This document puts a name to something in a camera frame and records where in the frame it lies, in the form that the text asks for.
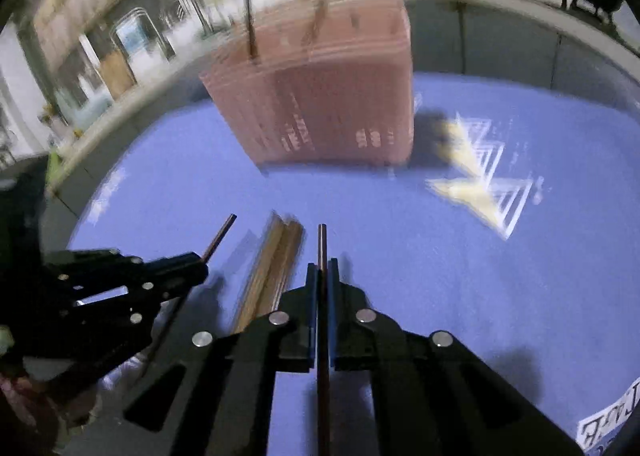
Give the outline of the person's left hand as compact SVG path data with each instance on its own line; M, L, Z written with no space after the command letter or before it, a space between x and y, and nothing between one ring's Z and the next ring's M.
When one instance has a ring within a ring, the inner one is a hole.
M39 382L1 377L1 454L59 455L102 405L96 390L59 406Z

